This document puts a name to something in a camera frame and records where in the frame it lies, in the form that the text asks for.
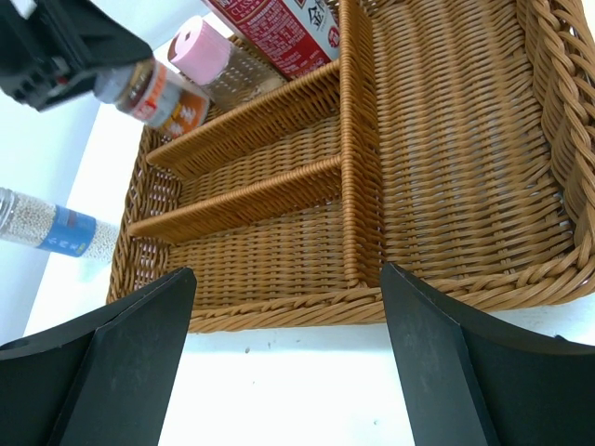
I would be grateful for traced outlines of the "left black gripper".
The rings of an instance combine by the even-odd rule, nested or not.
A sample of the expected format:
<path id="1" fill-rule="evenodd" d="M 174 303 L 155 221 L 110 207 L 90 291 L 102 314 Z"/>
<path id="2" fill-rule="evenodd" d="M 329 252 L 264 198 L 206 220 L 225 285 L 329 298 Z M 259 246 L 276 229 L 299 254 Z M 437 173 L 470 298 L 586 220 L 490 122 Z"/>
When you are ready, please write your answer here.
<path id="1" fill-rule="evenodd" d="M 93 89 L 99 72 L 152 56 L 150 46 L 91 1 L 1 3 L 1 90 L 39 112 Z"/>

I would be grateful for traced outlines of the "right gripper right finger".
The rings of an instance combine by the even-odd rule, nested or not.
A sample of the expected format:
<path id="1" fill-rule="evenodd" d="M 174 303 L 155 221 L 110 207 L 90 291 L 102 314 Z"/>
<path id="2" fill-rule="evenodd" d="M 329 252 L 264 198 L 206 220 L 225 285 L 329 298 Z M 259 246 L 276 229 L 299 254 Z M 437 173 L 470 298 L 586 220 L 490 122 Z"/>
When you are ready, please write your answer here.
<path id="1" fill-rule="evenodd" d="M 501 321 L 391 263 L 380 287 L 415 444 L 593 444 L 592 346 Z"/>

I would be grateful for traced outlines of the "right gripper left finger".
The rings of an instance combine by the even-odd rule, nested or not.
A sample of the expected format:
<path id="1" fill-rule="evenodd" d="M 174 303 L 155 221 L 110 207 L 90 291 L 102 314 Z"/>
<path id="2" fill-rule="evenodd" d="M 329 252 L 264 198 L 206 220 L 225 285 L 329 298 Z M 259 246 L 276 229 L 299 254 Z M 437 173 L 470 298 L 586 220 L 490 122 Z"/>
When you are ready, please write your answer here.
<path id="1" fill-rule="evenodd" d="M 176 269 L 2 345 L 2 444 L 158 444 L 195 290 L 193 272 Z"/>

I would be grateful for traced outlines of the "white-lid dark jam jar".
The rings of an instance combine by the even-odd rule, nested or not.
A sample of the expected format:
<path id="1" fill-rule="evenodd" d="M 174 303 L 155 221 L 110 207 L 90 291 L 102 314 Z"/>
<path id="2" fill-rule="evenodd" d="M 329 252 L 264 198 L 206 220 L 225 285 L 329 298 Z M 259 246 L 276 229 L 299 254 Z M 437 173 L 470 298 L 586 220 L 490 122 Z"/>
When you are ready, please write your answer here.
<path id="1" fill-rule="evenodd" d="M 98 73 L 94 95 L 168 138 L 200 126 L 210 107 L 197 85 L 154 58 Z"/>

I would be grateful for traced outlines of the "pink-cap spice jar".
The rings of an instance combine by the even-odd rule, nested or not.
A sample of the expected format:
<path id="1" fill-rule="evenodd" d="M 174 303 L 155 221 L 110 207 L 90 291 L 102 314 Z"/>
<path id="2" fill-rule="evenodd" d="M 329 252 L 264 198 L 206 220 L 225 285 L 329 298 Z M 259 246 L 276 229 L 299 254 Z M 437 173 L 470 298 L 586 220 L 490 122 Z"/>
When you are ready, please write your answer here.
<path id="1" fill-rule="evenodd" d="M 168 60 L 228 112 L 286 84 L 269 65 L 233 44 L 199 16 L 178 29 Z"/>

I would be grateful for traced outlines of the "silver-cap blue-label jar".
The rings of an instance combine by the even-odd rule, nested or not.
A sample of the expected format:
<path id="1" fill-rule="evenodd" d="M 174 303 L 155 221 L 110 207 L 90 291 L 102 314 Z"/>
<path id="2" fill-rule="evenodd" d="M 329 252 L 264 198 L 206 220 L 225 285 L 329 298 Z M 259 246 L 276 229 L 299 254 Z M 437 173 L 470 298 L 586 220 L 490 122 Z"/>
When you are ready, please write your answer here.
<path id="1" fill-rule="evenodd" d="M 50 253 L 110 261 L 119 229 L 67 207 L 1 189 L 1 239 Z"/>

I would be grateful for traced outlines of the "tall red-label glass bottle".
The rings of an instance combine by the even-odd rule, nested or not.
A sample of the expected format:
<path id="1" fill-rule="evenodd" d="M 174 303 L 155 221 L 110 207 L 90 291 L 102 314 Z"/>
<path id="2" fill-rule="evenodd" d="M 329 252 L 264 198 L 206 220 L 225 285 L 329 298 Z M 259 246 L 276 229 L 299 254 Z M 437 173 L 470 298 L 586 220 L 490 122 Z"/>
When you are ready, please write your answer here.
<path id="1" fill-rule="evenodd" d="M 287 79 L 339 59 L 339 26 L 325 1 L 218 0 L 207 4 Z"/>

